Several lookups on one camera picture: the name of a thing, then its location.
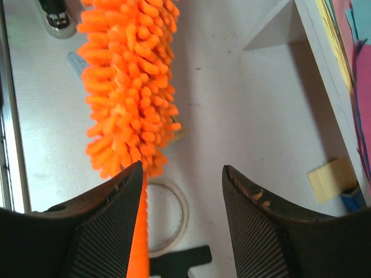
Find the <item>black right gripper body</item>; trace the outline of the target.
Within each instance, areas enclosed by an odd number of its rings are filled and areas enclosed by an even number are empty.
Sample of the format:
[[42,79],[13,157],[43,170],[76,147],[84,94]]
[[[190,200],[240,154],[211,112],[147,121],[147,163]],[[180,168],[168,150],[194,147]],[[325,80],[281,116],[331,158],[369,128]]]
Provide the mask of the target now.
[[212,253],[208,245],[174,251],[150,258],[150,277],[189,277],[191,268],[211,263]]

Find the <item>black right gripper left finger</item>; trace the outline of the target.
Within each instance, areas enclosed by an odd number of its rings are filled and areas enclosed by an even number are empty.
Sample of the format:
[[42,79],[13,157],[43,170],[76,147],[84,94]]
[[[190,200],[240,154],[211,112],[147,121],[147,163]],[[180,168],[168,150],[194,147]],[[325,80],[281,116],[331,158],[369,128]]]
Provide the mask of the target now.
[[43,212],[1,210],[2,277],[126,277],[140,162]]

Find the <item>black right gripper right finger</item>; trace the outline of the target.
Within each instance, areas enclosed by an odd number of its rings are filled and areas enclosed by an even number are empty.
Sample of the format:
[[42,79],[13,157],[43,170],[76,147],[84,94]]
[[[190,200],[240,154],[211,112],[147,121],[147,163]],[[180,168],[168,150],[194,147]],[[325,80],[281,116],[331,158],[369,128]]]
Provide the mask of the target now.
[[222,170],[238,277],[369,277],[370,208],[334,217]]

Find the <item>blue beige scientific calculator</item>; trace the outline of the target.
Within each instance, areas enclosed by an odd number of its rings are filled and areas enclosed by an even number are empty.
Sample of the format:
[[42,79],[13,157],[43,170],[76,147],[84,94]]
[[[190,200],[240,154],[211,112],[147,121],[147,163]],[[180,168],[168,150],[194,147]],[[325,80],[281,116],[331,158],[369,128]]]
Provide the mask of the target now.
[[80,78],[82,72],[88,66],[88,63],[76,52],[69,52],[67,54],[67,60],[69,61],[72,68],[74,69],[78,77]]

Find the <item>orange chenille duster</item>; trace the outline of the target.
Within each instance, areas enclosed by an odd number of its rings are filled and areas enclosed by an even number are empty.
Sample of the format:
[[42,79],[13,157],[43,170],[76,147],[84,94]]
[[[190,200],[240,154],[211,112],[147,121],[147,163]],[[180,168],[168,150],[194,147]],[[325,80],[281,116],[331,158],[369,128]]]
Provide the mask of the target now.
[[160,176],[163,149],[181,124],[172,86],[173,34],[179,9],[174,1],[83,1],[78,32],[87,41],[77,53],[94,125],[86,134],[92,167],[111,178],[131,164],[143,168],[139,210],[128,276],[148,277],[148,179]]

